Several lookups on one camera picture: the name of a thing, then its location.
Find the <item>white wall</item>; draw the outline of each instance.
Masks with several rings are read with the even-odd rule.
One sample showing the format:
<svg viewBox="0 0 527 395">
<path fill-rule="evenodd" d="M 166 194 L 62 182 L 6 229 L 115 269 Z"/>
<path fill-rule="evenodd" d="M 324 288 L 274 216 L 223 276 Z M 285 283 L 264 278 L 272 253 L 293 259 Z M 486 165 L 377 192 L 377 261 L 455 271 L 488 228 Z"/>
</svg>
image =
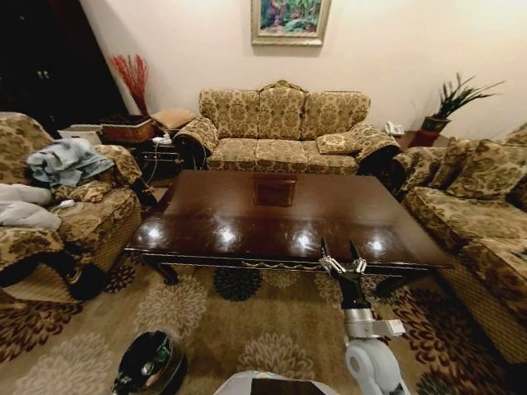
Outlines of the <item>white wall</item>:
<svg viewBox="0 0 527 395">
<path fill-rule="evenodd" d="M 374 124 L 418 128 L 460 71 L 506 84 L 455 113 L 446 135 L 499 138 L 527 121 L 527 0 L 333 0 L 322 48 L 251 46 L 250 0 L 81 2 L 106 56 L 149 62 L 151 111 L 197 110 L 204 87 L 287 79 L 310 91 L 363 91 Z"/>
</svg>

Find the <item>folded clothes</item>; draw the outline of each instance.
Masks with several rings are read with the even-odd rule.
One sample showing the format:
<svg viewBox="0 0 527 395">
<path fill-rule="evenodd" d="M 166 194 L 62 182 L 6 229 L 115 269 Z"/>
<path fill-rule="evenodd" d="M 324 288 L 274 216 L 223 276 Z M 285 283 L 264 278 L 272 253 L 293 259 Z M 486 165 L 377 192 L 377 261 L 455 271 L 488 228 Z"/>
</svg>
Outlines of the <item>folded clothes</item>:
<svg viewBox="0 0 527 395">
<path fill-rule="evenodd" d="M 52 187 L 76 187 L 109 169 L 114 162 L 97 153 L 84 138 L 64 138 L 29 155 L 27 164 L 34 179 Z"/>
</svg>

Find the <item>floral carpet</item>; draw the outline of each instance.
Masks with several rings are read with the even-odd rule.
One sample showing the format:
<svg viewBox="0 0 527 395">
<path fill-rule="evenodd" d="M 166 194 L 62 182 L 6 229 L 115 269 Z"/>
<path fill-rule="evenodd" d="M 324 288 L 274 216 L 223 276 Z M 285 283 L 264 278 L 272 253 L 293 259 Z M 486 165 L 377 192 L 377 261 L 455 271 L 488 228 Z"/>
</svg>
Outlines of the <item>floral carpet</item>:
<svg viewBox="0 0 527 395">
<path fill-rule="evenodd" d="M 243 370 L 314 379 L 360 393 L 344 364 L 336 281 L 323 273 L 177 267 L 180 283 L 123 258 L 105 291 L 84 304 L 0 299 L 1 394 L 106 394 L 140 333 L 178 338 L 189 369 L 178 394 L 212 394 Z M 375 313 L 407 333 L 385 339 L 413 394 L 508 394 L 507 365 L 463 305 L 432 279 L 371 295 Z"/>
</svg>

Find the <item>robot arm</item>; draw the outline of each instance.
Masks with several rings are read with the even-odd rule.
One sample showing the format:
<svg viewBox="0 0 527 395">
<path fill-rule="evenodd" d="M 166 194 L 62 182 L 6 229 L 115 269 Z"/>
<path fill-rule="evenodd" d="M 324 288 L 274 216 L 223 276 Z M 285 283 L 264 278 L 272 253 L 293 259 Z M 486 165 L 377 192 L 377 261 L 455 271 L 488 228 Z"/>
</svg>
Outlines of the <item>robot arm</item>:
<svg viewBox="0 0 527 395">
<path fill-rule="evenodd" d="M 363 395 L 409 395 L 401 378 L 394 354 L 380 336 L 400 336 L 404 333 L 400 320 L 375 320 L 361 288 L 361 276 L 366 260 L 361 258 L 350 241 L 352 263 L 341 265 L 329 255 L 325 239 L 321 242 L 320 264 L 338 281 L 343 294 L 344 327 L 347 334 L 346 366 L 358 382 Z"/>
</svg>

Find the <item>framed painting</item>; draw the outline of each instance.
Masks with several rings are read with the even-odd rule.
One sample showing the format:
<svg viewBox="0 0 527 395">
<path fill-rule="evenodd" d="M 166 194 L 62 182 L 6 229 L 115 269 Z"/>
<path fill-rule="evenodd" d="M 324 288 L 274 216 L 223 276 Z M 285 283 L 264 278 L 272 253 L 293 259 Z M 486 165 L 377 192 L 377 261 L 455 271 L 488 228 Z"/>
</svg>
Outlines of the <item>framed painting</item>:
<svg viewBox="0 0 527 395">
<path fill-rule="evenodd" d="M 251 0 L 253 45 L 322 45 L 331 0 Z"/>
</svg>

